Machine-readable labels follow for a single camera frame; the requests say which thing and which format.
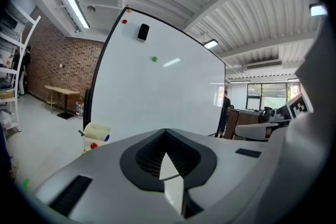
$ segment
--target white board surface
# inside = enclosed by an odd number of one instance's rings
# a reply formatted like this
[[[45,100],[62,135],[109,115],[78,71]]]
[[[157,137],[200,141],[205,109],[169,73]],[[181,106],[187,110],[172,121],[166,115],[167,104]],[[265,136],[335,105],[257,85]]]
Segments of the white board surface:
[[[137,39],[141,24],[150,26],[145,42]],[[225,64],[198,42],[157,19],[125,12],[99,66],[91,122],[110,126],[112,141],[161,128],[210,135],[217,132],[224,82]]]

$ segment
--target dark clothing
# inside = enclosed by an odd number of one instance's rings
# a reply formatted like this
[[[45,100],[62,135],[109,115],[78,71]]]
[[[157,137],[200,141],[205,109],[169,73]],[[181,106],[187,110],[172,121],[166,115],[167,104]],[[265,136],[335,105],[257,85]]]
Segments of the dark clothing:
[[[224,96],[223,112],[219,120],[219,131],[220,132],[223,132],[225,129],[227,109],[230,108],[230,106],[231,106],[231,100],[228,97]]]
[[[26,54],[23,56],[21,66],[22,68],[23,66],[25,66],[27,71],[29,65],[30,65],[30,52],[26,52]]]
[[[13,57],[13,62],[14,62],[13,69],[14,70],[17,70],[17,67],[19,65],[19,61],[20,61],[20,54],[14,55],[14,57]]]
[[[225,114],[226,114],[227,109],[230,108],[230,106],[231,106],[231,100],[230,100],[228,97],[224,96],[224,101],[223,101],[223,103],[224,103],[224,105],[223,105],[223,109],[224,109]]]
[[[7,169],[8,170],[12,169],[12,162],[10,159],[11,157],[7,151],[4,129],[2,128],[1,124],[0,124],[0,154],[3,159],[3,162],[7,166]]]

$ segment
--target brick wall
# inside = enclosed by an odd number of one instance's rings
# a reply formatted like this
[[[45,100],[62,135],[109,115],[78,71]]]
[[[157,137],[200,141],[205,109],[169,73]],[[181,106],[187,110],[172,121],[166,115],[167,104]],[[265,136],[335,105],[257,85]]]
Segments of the brick wall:
[[[36,7],[31,17],[41,16],[29,44],[31,63],[28,76],[28,91],[46,99],[45,85],[58,86],[80,92],[84,99],[85,89],[91,86],[92,76],[103,43],[98,41],[65,37],[56,26]],[[23,40],[29,32],[25,29]],[[78,97],[69,97],[68,109],[75,110]]]

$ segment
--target person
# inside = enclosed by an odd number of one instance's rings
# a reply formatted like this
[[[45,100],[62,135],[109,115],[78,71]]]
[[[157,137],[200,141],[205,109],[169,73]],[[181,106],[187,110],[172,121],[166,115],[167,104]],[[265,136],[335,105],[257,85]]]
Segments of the person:
[[[14,69],[14,70],[17,70],[17,67],[18,67],[19,61],[20,61],[20,51],[19,50],[20,50],[19,48],[17,48],[15,50],[15,54],[14,54],[14,57],[13,57],[13,65],[12,65],[13,67],[12,67],[12,69]]]
[[[25,88],[23,86],[23,81],[24,81],[24,77],[27,76],[28,67],[30,65],[30,50],[31,50],[31,46],[27,46],[25,55],[23,56],[23,59],[22,59],[22,64],[21,64],[21,69],[20,69],[21,77],[19,79],[20,95],[25,94]]]
[[[219,120],[219,132],[220,136],[222,137],[225,131],[225,124],[226,124],[226,114],[227,111],[230,110],[231,106],[231,100],[227,97],[227,91],[224,92],[224,100],[223,100],[223,112],[221,114],[220,120]]]

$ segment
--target floor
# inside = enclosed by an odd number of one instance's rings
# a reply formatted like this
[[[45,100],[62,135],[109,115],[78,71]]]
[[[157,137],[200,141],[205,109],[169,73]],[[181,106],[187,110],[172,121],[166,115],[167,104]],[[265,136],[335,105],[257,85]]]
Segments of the floor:
[[[36,188],[50,175],[78,158],[83,151],[82,119],[64,120],[50,107],[26,94],[18,99],[21,132],[8,138],[8,146],[19,162],[16,182],[30,179],[28,191]]]

